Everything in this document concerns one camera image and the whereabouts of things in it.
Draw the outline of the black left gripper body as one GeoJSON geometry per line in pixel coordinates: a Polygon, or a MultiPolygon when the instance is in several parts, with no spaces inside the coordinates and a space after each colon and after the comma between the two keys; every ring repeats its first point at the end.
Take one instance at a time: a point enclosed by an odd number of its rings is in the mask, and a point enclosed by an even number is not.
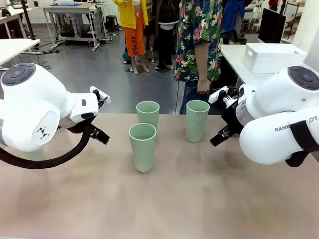
{"type": "Polygon", "coordinates": [[[96,127],[92,125],[92,121],[96,118],[96,116],[93,116],[91,118],[85,119],[84,121],[81,121],[79,123],[76,123],[74,126],[67,128],[72,133],[82,133],[85,128],[89,127],[89,132],[93,133],[96,131],[96,127]]]}

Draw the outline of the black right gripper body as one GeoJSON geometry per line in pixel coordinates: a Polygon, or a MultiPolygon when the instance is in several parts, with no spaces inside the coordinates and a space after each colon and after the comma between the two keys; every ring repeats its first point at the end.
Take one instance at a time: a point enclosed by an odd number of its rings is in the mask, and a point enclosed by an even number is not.
{"type": "Polygon", "coordinates": [[[233,103],[229,103],[226,110],[221,115],[222,119],[227,123],[227,126],[222,129],[222,135],[224,137],[231,137],[234,134],[240,134],[244,127],[236,116],[237,106],[238,100],[234,100],[233,103]]]}

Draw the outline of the person's left hand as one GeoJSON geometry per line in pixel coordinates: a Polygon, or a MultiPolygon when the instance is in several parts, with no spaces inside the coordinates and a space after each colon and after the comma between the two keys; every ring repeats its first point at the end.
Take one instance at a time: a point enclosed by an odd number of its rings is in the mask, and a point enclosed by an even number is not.
{"type": "Polygon", "coordinates": [[[207,95],[210,92],[211,82],[207,79],[199,79],[197,83],[197,93],[200,95],[207,95]]]}

